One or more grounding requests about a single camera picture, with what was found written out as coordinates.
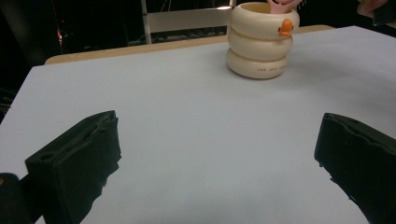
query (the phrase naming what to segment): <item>white paper sheet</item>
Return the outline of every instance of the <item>white paper sheet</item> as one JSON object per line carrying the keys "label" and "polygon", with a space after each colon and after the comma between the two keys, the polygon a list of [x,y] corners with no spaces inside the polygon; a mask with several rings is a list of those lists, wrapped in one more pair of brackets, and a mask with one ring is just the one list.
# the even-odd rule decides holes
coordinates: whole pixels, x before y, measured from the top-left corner
{"label": "white paper sheet", "polygon": [[0,126],[0,171],[80,120],[120,118],[120,169],[83,223],[366,223],[314,160],[325,112],[396,136],[396,40],[294,36],[286,71],[240,77],[227,43],[32,69]]}

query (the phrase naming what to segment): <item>pink object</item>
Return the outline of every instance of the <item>pink object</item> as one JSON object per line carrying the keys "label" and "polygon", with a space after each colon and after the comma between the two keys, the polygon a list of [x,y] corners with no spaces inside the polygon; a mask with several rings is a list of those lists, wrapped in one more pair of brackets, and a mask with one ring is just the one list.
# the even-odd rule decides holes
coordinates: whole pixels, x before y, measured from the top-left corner
{"label": "pink object", "polygon": [[271,14],[284,14],[297,7],[302,0],[267,0],[267,2],[271,6]]}

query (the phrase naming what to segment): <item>wooden table edge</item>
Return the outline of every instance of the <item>wooden table edge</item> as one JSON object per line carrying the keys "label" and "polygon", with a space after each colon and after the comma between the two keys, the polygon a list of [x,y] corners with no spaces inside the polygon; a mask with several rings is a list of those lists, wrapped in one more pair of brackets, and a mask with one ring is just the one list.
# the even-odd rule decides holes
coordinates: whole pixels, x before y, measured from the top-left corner
{"label": "wooden table edge", "polygon": [[[324,31],[331,29],[334,28],[328,25],[303,26],[300,27],[295,34]],[[167,50],[167,49],[181,49],[187,47],[223,43],[226,41],[227,41],[227,35],[221,35],[221,36],[213,36],[206,38],[197,38],[197,39],[152,44],[152,45],[125,47],[119,49],[102,49],[102,50],[89,51],[89,52],[63,54],[63,55],[56,55],[50,57],[49,59],[46,60],[45,65],[55,64],[55,63],[71,63],[71,62],[84,61],[90,59],[100,59],[100,58],[116,57],[122,55],[137,54],[137,53],[147,53],[147,52]]]}

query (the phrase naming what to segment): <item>cream stacking ring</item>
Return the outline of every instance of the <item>cream stacking ring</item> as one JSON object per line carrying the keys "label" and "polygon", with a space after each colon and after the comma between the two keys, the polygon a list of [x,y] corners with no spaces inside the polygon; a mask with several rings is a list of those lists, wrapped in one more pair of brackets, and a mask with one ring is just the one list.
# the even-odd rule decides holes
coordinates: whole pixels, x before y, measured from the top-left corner
{"label": "cream stacking ring", "polygon": [[235,54],[231,49],[227,52],[227,64],[244,77],[271,78],[276,77],[285,70],[286,57],[272,62],[262,62],[243,58]]}
{"label": "cream stacking ring", "polygon": [[273,61],[285,57],[292,47],[293,38],[290,35],[277,41],[251,39],[231,30],[228,34],[228,43],[233,52],[242,57]]}
{"label": "cream stacking ring", "polygon": [[278,28],[285,19],[293,23],[293,30],[298,29],[300,17],[293,9],[285,14],[270,14],[267,3],[245,3],[233,9],[231,27],[247,37],[279,39],[282,36],[279,36]]}

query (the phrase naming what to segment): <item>white table surface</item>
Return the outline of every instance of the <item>white table surface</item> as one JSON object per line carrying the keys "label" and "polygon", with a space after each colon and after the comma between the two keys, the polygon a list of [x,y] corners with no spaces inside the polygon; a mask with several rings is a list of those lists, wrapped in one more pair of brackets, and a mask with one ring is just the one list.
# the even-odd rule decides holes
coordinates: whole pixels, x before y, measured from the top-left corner
{"label": "white table surface", "polygon": [[314,150],[325,112],[396,136],[396,39],[295,35],[271,80],[233,73],[227,48],[34,67],[0,126],[0,171],[22,178],[27,157],[114,109],[120,169],[83,223],[367,223]]}

